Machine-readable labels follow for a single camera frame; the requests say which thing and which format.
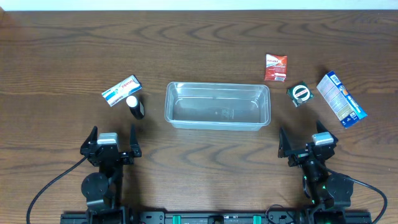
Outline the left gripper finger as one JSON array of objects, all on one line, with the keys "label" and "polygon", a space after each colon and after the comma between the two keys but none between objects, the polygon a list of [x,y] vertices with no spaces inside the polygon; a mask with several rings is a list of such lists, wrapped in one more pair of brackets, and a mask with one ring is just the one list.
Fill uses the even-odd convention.
[{"label": "left gripper finger", "polygon": [[139,152],[139,143],[137,141],[136,130],[135,130],[135,126],[133,124],[131,125],[129,145],[130,145],[131,151]]},{"label": "left gripper finger", "polygon": [[94,126],[91,133],[81,145],[81,149],[89,149],[92,145],[96,144],[98,138],[98,127]]}]

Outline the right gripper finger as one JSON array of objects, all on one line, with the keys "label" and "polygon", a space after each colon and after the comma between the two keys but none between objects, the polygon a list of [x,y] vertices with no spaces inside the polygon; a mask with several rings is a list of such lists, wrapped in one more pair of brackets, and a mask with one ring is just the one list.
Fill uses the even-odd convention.
[{"label": "right gripper finger", "polygon": [[292,148],[283,128],[279,129],[278,157],[289,157]]},{"label": "right gripper finger", "polygon": [[316,121],[316,127],[317,127],[317,133],[318,133],[318,134],[320,134],[320,133],[329,133],[330,136],[331,136],[335,141],[338,140],[338,138],[337,138],[331,131],[329,131],[329,130],[322,124],[322,122],[321,122],[320,120],[317,120],[317,121]]}]

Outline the blue Kool Fever box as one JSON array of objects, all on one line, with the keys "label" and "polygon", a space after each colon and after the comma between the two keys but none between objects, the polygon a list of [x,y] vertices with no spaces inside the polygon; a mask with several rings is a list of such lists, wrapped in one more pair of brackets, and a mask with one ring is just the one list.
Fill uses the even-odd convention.
[{"label": "blue Kool Fever box", "polygon": [[344,128],[349,128],[368,116],[334,71],[328,72],[321,79],[317,90]]}]

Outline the red Panadol sachet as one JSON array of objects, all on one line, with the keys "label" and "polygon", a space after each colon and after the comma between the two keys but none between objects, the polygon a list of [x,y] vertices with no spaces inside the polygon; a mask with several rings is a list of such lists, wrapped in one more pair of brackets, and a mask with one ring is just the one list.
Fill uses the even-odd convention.
[{"label": "red Panadol sachet", "polygon": [[265,63],[265,81],[285,81],[287,77],[287,56],[266,54]]}]

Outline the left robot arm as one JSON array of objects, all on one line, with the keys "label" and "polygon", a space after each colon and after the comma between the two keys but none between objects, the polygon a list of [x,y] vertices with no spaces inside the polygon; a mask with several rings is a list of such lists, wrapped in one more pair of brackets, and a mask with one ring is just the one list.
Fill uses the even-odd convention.
[{"label": "left robot arm", "polygon": [[130,150],[119,150],[117,133],[98,134],[95,126],[81,145],[80,154],[99,168],[87,175],[81,192],[86,198],[91,223],[127,223],[130,211],[121,205],[123,167],[133,165],[134,159],[142,156],[136,137],[135,126],[131,126]]}]

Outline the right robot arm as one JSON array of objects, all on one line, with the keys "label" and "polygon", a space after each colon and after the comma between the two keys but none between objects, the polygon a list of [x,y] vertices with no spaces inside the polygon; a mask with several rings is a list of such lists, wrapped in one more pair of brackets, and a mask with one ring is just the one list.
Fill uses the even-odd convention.
[{"label": "right robot arm", "polygon": [[288,166],[300,167],[303,190],[317,210],[339,210],[351,206],[353,183],[342,174],[327,170],[325,162],[335,155],[338,139],[320,122],[312,141],[301,149],[293,149],[284,129],[279,131],[279,158],[287,158]]}]

